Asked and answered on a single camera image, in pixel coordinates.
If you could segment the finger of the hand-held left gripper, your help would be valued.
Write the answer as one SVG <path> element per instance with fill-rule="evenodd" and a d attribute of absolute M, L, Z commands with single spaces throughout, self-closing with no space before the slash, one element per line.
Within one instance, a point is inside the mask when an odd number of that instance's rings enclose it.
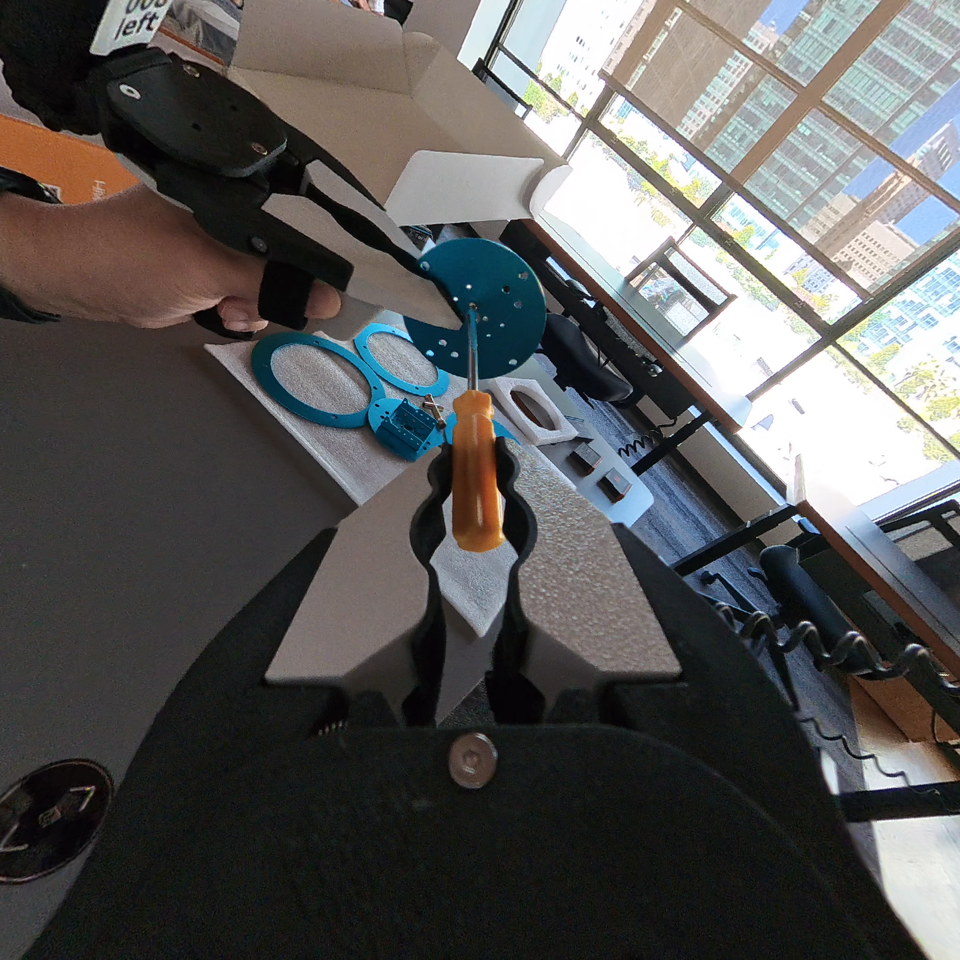
<path fill-rule="evenodd" d="M 275 192 L 273 262 L 293 276 L 321 282 L 397 282 L 401 275 L 435 282 L 430 265 L 382 207 L 347 188 Z"/>
<path fill-rule="evenodd" d="M 431 282 L 407 274 L 398 289 L 360 279 L 350 282 L 345 293 L 338 293 L 328 284 L 315 283 L 308 299 L 308 332 L 348 341 L 384 311 L 438 329 L 460 330 L 463 324 Z"/>

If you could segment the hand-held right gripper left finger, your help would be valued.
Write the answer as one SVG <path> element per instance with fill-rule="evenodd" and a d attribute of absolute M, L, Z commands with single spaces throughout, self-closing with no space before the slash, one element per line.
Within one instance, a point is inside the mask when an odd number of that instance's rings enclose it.
<path fill-rule="evenodd" d="M 266 672 L 273 685 L 382 693 L 398 710 L 417 685 L 411 636 L 426 613 L 428 574 L 410 528 L 431 494 L 434 449 L 337 527 Z"/>

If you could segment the small blue round plate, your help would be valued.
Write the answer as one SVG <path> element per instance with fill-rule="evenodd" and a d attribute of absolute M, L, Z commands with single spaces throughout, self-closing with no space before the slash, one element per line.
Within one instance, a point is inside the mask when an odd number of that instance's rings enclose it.
<path fill-rule="evenodd" d="M 534 271 L 507 246 L 457 238 L 427 249 L 418 260 L 466 314 L 476 313 L 477 378 L 511 376 L 537 350 L 546 328 L 546 300 Z"/>

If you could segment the yellow handled screwdriver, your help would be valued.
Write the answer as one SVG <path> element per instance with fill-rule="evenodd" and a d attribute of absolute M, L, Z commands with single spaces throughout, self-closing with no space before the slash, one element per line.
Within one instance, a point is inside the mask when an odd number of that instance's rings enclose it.
<path fill-rule="evenodd" d="M 485 553 L 504 543 L 493 403 L 478 388 L 478 307 L 467 308 L 467 389 L 454 401 L 452 535 L 462 550 Z"/>

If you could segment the grey desk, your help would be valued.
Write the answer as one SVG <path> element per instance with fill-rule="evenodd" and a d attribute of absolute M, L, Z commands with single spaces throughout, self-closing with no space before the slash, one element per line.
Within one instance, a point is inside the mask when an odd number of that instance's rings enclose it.
<path fill-rule="evenodd" d="M 2 894 L 2 958 L 620 958 L 586 874 L 436 898 L 388 750 L 262 675 L 355 511 L 203 377 L 191 319 L 2 320 L 2 781 L 116 765 L 93 851 Z"/>

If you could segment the raised wooden desk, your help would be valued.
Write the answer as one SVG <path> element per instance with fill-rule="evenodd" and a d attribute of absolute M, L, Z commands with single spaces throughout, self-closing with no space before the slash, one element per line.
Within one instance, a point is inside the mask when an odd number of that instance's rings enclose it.
<path fill-rule="evenodd" d="M 787 499 L 824 535 L 867 592 L 876 594 L 958 680 L 959 613 L 942 590 L 866 513 L 817 476 L 808 478 L 801 456 L 794 460 Z M 904 678 L 853 680 L 909 741 L 958 742 L 958 699 L 942 692 L 939 678 L 927 663 L 918 663 Z"/>

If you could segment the round black desk grommet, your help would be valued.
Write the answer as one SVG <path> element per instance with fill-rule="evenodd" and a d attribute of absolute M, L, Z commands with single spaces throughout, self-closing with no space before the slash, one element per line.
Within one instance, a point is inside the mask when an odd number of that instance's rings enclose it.
<path fill-rule="evenodd" d="M 89 759 L 43 765 L 2 790 L 1 882 L 48 876 L 99 834 L 114 799 L 109 771 Z"/>

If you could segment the person's left hand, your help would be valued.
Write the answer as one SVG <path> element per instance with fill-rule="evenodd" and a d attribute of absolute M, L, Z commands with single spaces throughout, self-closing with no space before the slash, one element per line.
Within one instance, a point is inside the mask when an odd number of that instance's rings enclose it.
<path fill-rule="evenodd" d="M 145 186 L 74 205 L 2 195 L 2 287 L 44 314 L 156 330 L 214 308 L 257 332 L 264 269 Z"/>

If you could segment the white foam sheet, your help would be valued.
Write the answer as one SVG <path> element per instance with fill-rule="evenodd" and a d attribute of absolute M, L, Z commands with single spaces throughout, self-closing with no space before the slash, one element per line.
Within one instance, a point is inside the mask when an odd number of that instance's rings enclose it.
<path fill-rule="evenodd" d="M 388 452 L 368 426 L 336 428 L 305 420 L 272 400 L 258 384 L 251 367 L 252 342 L 207 344 L 205 350 L 220 363 L 336 481 L 357 505 L 364 504 L 403 473 L 409 463 Z M 366 379 L 340 356 L 302 343 L 272 354 L 278 381 L 298 400 L 323 411 L 354 413 L 370 399 Z M 590 443 L 603 455 L 593 474 L 583 476 L 568 462 L 575 440 L 536 447 L 540 462 L 551 461 L 577 491 L 612 522 L 632 526 L 653 505 L 654 497 L 606 441 L 594 435 Z M 616 469 L 632 483 L 627 496 L 612 503 L 597 485 Z M 432 558 L 444 599 L 477 635 L 486 634 L 506 595 L 508 570 L 516 554 L 510 545 L 483 555 L 461 551 L 448 535 Z"/>

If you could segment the orange cardboard box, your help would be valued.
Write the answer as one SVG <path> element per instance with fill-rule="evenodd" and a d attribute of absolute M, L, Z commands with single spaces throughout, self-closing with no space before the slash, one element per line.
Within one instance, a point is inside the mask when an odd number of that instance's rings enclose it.
<path fill-rule="evenodd" d="M 91 135 L 81 84 L 152 44 L 227 76 L 327 150 L 399 226 L 539 216 L 570 165 L 436 39 L 339 2 L 2 2 L 13 98 Z"/>

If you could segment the black office chair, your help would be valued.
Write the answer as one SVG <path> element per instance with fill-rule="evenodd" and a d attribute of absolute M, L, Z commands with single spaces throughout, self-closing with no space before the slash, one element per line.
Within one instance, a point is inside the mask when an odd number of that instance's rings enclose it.
<path fill-rule="evenodd" d="M 571 388 L 589 402 L 619 403 L 634 393 L 629 383 L 600 365 L 571 318 L 547 313 L 537 352 L 554 365 L 559 388 Z"/>
<path fill-rule="evenodd" d="M 803 621 L 813 624 L 828 654 L 834 653 L 847 633 L 857 630 L 801 566 L 797 549 L 785 544 L 767 547 L 761 551 L 759 563 L 767 589 L 788 628 L 793 630 Z"/>

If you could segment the brown wooden table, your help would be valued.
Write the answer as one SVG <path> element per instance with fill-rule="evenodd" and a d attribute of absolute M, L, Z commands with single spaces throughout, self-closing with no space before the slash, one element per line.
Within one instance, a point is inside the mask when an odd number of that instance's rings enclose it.
<path fill-rule="evenodd" d="M 528 263 L 533 263 L 534 257 L 552 259 L 678 379 L 699 409 L 714 415 L 734 433 L 746 426 L 752 402 L 744 390 L 733 386 L 693 345 L 682 343 L 681 334 L 669 321 L 568 224 L 549 214 L 514 220 L 501 240 L 508 245 L 533 245 L 533 252 L 522 253 Z"/>

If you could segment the large glass window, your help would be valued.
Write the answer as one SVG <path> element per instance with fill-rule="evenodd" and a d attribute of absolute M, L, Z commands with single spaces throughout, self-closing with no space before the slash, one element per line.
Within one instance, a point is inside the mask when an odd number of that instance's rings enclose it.
<path fill-rule="evenodd" d="M 737 299 L 689 343 L 748 449 L 857 504 L 958 483 L 958 2 L 509 2 L 475 71 L 572 168 L 626 280 L 668 237 Z"/>

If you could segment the blue disc with bracket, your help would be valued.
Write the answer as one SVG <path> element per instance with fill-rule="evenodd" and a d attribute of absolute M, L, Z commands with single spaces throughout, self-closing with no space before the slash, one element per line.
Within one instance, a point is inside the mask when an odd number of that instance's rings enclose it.
<path fill-rule="evenodd" d="M 366 417 L 378 443 L 406 461 L 416 461 L 446 441 L 446 430 L 438 420 L 407 399 L 373 400 Z"/>

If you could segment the black frame chair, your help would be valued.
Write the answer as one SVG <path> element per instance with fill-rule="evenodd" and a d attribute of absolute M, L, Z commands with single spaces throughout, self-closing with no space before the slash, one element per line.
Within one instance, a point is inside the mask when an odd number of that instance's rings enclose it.
<path fill-rule="evenodd" d="M 627 275 L 626 282 L 690 342 L 738 297 L 697 266 L 668 237 Z"/>

